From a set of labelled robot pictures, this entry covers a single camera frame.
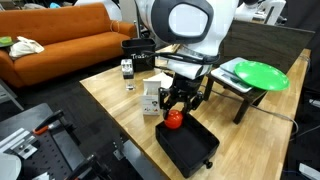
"wooden table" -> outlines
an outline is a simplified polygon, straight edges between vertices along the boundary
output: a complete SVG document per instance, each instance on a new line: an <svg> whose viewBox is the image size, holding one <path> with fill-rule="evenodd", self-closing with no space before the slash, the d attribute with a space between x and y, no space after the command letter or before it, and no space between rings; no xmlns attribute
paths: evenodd
<svg viewBox="0 0 320 180"><path fill-rule="evenodd" d="M302 54L309 56L310 51ZM306 73L307 62L299 57L287 73L290 87L281 92L268 92L259 107L294 118ZM160 116L142 114L140 95L143 79L155 71L135 74L135 91L126 91L120 67L82 80L85 89L114 118L116 124L168 179L183 179L179 170L165 154L155 137ZM213 88L240 98L215 83ZM190 179L279 179L286 156L293 123L250 107L240 124L233 123L241 103L212 93L191 114L219 140L216 154L210 159L213 168L203 166Z"/></svg>

